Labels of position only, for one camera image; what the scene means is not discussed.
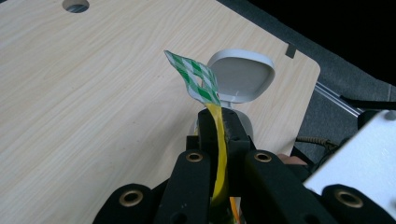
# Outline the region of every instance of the hole in table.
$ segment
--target hole in table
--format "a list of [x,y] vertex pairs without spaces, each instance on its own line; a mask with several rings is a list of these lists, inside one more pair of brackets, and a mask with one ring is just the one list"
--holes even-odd
[[68,12],[81,13],[90,7],[90,3],[87,0],[64,0],[62,6]]

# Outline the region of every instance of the green checkered paper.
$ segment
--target green checkered paper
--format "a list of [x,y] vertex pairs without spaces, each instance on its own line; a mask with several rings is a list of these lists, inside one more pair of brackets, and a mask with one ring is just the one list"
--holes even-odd
[[165,51],[169,63],[176,68],[186,83],[189,95],[202,104],[220,105],[218,83],[209,67],[192,59],[176,55],[169,50]]

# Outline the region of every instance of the white lid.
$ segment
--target white lid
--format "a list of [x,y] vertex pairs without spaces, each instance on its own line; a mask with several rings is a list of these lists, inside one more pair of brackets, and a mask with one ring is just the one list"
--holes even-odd
[[271,59],[244,49],[221,50],[210,58],[207,66],[217,78],[220,100],[230,103],[253,101],[275,77]]

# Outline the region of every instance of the wooden table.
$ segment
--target wooden table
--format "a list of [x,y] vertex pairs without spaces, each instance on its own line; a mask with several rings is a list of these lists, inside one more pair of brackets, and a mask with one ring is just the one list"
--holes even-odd
[[276,78],[235,108],[257,148],[291,150],[318,64],[214,0],[0,5],[0,223],[92,223],[118,187],[169,177],[203,106],[163,51],[270,57]]

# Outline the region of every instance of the black mechanical part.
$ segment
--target black mechanical part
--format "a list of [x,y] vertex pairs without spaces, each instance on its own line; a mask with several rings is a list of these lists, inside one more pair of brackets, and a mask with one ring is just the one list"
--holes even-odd
[[255,204],[259,204],[255,214],[247,214],[247,208],[242,207],[247,223],[260,223],[257,217],[266,217],[268,223],[336,223],[332,215],[272,152],[249,152],[245,160],[245,177],[247,189],[244,192],[248,195],[243,195],[242,201],[246,197],[248,203],[252,203],[252,197],[255,197]]
[[208,109],[198,113],[198,135],[199,148],[210,157],[210,195],[212,195],[218,169],[219,145],[216,124]]
[[208,223],[210,159],[202,150],[181,153],[154,223]]
[[186,138],[186,150],[190,149],[200,149],[199,148],[199,136],[198,135],[188,135]]
[[340,223],[396,223],[383,208],[351,187],[328,186],[322,191],[321,201]]
[[235,112],[223,108],[222,115],[226,132],[229,194],[233,197],[240,197],[245,182],[245,156],[252,150],[250,145],[253,143],[250,142],[250,138]]
[[155,212],[153,202],[153,195],[148,187],[125,185],[110,195],[93,224],[151,223]]
[[368,123],[375,115],[378,110],[366,110],[358,116],[358,130],[360,130],[366,123]]
[[396,102],[390,101],[362,101],[362,100],[355,100],[351,98],[347,98],[343,95],[340,98],[346,101],[348,104],[362,109],[369,109],[369,110],[396,110]]
[[292,173],[303,183],[309,176],[312,175],[311,167],[309,165],[296,165],[287,164],[286,165]]

